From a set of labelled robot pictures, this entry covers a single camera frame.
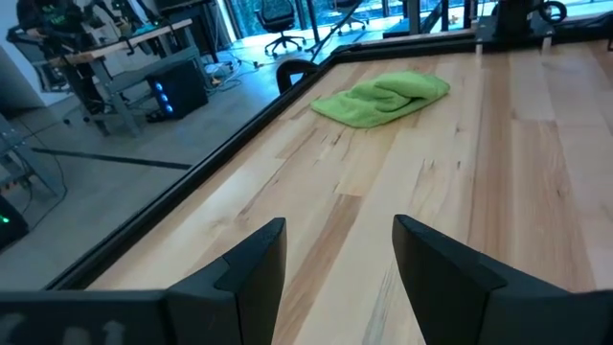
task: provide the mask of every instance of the green towel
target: green towel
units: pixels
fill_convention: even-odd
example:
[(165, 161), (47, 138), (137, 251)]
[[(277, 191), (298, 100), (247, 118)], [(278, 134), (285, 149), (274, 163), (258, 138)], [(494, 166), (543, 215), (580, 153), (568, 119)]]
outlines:
[(315, 100), (310, 106), (342, 124), (371, 128), (417, 111), (449, 92), (449, 84), (432, 75), (406, 71), (360, 82), (349, 91)]

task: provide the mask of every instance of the floor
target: floor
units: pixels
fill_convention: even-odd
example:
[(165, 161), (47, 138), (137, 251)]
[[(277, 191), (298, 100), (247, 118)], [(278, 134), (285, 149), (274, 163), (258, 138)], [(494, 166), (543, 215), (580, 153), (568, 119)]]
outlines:
[[(336, 35), (317, 61), (339, 45), (379, 39), (384, 28), (375, 24), (373, 31)], [(312, 37), (306, 37), (306, 46), (312, 45)], [(111, 136), (100, 136), (94, 126), (83, 122), (74, 98), (13, 120), (29, 145), (57, 153), (55, 156), (38, 153), (37, 157), (56, 178), (64, 175), (68, 193), (57, 204), (58, 197), (51, 195), (35, 178), (32, 197), (19, 186), (3, 193), (17, 210), (26, 210), (25, 218), (31, 226), (48, 215), (31, 234), (0, 251), (0, 289), (43, 288), (274, 100), (279, 94), (276, 66), (287, 58), (310, 57), (296, 51), (284, 54), (281, 47), (276, 60), (267, 56), (262, 46), (274, 38), (265, 37), (265, 41), (252, 40), (248, 44), (237, 42), (231, 51), (221, 52), (222, 60), (244, 59), (233, 77), (240, 84), (229, 82), (224, 88), (233, 88), (216, 92), (209, 104), (181, 121), (160, 124), (141, 121), (143, 134), (138, 138), (131, 137), (121, 123), (111, 128)], [(256, 70), (252, 60), (263, 67)], [(126, 95), (142, 92), (143, 88), (136, 87)], [(146, 103), (143, 112), (155, 106), (155, 103)], [(70, 126), (61, 122), (64, 117), (71, 120)], [(95, 157), (72, 156), (75, 153)], [(117, 157), (147, 160), (150, 165), (101, 160)], [(175, 167), (157, 167), (168, 163)]]
[[(407, 69), (449, 94), (370, 129), (308, 107)], [(91, 288), (168, 287), (285, 217), (273, 344), (423, 344), (395, 214), (559, 287), (613, 288), (611, 105), (605, 41), (334, 66)]]

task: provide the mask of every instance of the black metal frame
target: black metal frame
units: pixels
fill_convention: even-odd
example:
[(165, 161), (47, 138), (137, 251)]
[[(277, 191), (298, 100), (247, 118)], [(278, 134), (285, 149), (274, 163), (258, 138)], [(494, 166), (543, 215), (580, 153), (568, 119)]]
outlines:
[[(582, 27), (580, 22), (554, 33), (553, 42), (583, 41), (586, 39), (603, 39), (610, 35), (606, 25)], [(320, 80), (334, 65), (339, 63), (369, 61), (386, 58), (408, 58), (432, 56), (450, 53), (475, 52), (477, 44), (483, 51), (509, 49), (508, 42), (477, 42), (475, 34), (450, 34), (423, 39), (404, 41), (376, 42), (371, 44), (352, 44), (337, 48), (316, 68), (305, 64), (306, 76), (297, 83), (283, 87), (281, 96), (275, 99), (255, 117), (245, 124), (219, 148), (209, 154), (200, 163), (194, 165), (182, 178), (167, 188), (149, 205), (132, 216), (128, 221), (113, 231), (102, 242), (90, 249), (78, 261), (59, 275), (47, 289), (86, 288), (140, 238), (146, 235), (158, 222), (165, 218), (176, 206), (186, 199), (217, 170), (229, 162), (240, 149), (249, 144), (252, 138), (270, 122), (282, 114), (291, 104), (302, 97), (308, 89)], [(291, 68), (282, 64), (278, 75), (299, 73), (295, 64)]]

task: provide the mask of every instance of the wooden tabletop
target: wooden tabletop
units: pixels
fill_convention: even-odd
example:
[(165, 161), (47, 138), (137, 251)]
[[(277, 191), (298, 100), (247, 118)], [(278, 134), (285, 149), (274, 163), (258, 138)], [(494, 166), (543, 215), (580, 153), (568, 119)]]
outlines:
[[(180, 22), (174, 23), (172, 24), (172, 29), (173, 30), (177, 30), (177, 29), (181, 29), (184, 28), (188, 25), (192, 25), (192, 20), (191, 19), (185, 19), (182, 20)], [(157, 36), (160, 35), (164, 35), (170, 32), (170, 27), (169, 26), (164, 26), (162, 28), (156, 29), (156, 30), (152, 30), (146, 34), (139, 34), (135, 37), (132, 37), (129, 42), (131, 45), (137, 45), (141, 42), (144, 42), (148, 39), (152, 39), (155, 38)], [(73, 64), (79, 64), (79, 63), (86, 63), (86, 62), (91, 62), (93, 60), (95, 60), (96, 58), (102, 58), (106, 55), (109, 55), (111, 53), (115, 53), (117, 51), (123, 50), (123, 49), (128, 49), (127, 43), (126, 42), (117, 42), (99, 49), (94, 49), (91, 51), (87, 51), (87, 52), (82, 52), (82, 53), (78, 53), (78, 54), (73, 54), (73, 55), (67, 55), (66, 59)], [(55, 65), (62, 65), (62, 59), (60, 59), (59, 57), (53, 58), (50, 60), (50, 62)]]
[[(450, 94), (369, 130), (309, 109), (406, 69)], [(274, 344), (422, 344), (394, 214), (560, 287), (613, 288), (612, 79), (604, 42), (337, 65), (91, 289), (168, 287), (286, 217)]]

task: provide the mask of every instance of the desk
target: desk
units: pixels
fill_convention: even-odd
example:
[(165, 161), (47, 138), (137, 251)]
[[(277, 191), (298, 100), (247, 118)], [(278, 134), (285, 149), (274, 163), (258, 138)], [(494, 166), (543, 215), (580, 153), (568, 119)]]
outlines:
[[(170, 51), (166, 51), (167, 56), (159, 59), (152, 64), (145, 66), (139, 70), (135, 71), (127, 71), (118, 76), (110, 76), (106, 69), (104, 68), (104, 64), (102, 62), (102, 58), (115, 52), (120, 52), (128, 49), (128, 45), (126, 42), (116, 42), (112, 44), (105, 45), (101, 48), (93, 49), (87, 52), (82, 52), (74, 55), (67, 55), (65, 58), (68, 62), (72, 64), (79, 63), (89, 63), (96, 77), (98, 77), (101, 82), (102, 88), (109, 96), (110, 101), (113, 103), (116, 111), (124, 120), (128, 129), (133, 135), (140, 134), (140, 129), (136, 124), (134, 116), (129, 112), (128, 106), (134, 104), (126, 104), (124, 99), (121, 96), (121, 92), (126, 90), (127, 88), (134, 86), (140, 82), (143, 82), (147, 76), (163, 69), (164, 67), (174, 64), (179, 61), (184, 60), (193, 60), (196, 64), (200, 72), (204, 75), (205, 70), (204, 66), (200, 61), (200, 54), (198, 53), (198, 49), (193, 44), (193, 37), (190, 30), (187, 30), (189, 26), (192, 24), (191, 19), (185, 19), (180, 22), (172, 24), (172, 28), (174, 30), (186, 30), (186, 36), (188, 38), (189, 46), (185, 47), (179, 52), (173, 53)], [(170, 33), (171, 30), (168, 26), (163, 28), (159, 28), (148, 33), (139, 34), (137, 36), (132, 37), (129, 42), (131, 45), (135, 46), (141, 42), (145, 42), (148, 39), (152, 39), (161, 35), (166, 35)], [(63, 64), (63, 58), (56, 57), (50, 60), (52, 64), (55, 66), (61, 66)], [(97, 115), (94, 116), (94, 119), (97, 121), (104, 121), (106, 115)]]
[[(613, 287), (613, 138), (589, 86), (607, 81), (605, 43), (381, 59), (409, 41), (333, 54), (256, 116), (264, 129), (237, 135), (255, 137), (225, 165), (209, 157), (221, 168), (204, 183), (204, 164), (179, 182), (191, 193), (89, 288), (166, 288), (285, 217), (273, 344), (422, 344), (394, 258), (398, 213), (559, 287)], [(450, 94), (369, 130), (308, 106), (406, 69)]]

